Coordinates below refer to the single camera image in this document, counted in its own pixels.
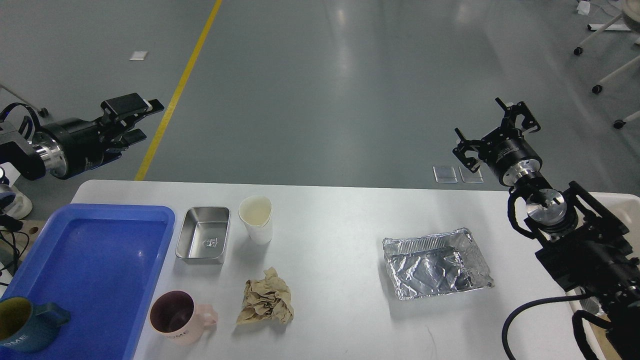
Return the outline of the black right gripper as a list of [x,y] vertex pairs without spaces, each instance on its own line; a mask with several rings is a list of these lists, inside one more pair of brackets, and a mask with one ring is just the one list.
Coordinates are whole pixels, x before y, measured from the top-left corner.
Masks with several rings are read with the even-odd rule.
[[542,126],[524,101],[505,103],[494,99],[503,110],[496,131],[482,139],[467,139],[456,127],[458,142],[452,153],[471,173],[487,164],[498,182],[506,187],[515,186],[523,178],[542,178],[542,158],[525,140],[525,135],[537,133]]

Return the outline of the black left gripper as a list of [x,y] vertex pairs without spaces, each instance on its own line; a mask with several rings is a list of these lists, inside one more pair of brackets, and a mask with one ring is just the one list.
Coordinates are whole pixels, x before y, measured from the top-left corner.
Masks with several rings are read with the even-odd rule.
[[[45,164],[45,172],[67,180],[102,167],[122,157],[130,146],[147,136],[135,125],[147,116],[165,110],[157,99],[138,93],[117,96],[100,103],[98,120],[68,118],[42,125],[32,136],[32,146]],[[102,130],[107,143],[101,141]]]

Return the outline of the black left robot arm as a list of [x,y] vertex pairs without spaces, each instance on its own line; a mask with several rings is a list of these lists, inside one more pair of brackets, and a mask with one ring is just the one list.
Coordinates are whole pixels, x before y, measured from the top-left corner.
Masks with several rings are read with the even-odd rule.
[[[14,127],[6,119],[19,106],[28,114]],[[30,181],[46,174],[67,180],[118,160],[124,151],[146,139],[137,123],[165,109],[159,100],[144,99],[137,93],[107,99],[100,108],[102,115],[92,121],[72,117],[41,124],[29,105],[7,105],[1,111],[1,162],[11,164]]]

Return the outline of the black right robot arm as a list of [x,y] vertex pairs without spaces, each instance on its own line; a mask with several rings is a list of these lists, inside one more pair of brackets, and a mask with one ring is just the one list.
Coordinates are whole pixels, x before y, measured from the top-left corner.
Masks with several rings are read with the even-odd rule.
[[578,182],[565,191],[555,189],[541,173],[542,158],[525,140],[539,132],[537,119],[525,102],[505,104],[500,125],[481,139],[466,138],[455,128],[458,142],[452,153],[471,173],[486,164],[498,182],[508,187],[507,218],[512,228],[541,248],[535,257],[565,292],[582,294],[543,298],[516,308],[502,326],[502,346],[512,360],[508,333],[514,319],[538,305],[580,301],[594,297],[603,319],[576,310],[571,322],[574,340],[586,360],[596,360],[584,322],[601,328],[622,360],[639,358],[639,258],[626,240],[628,227]]

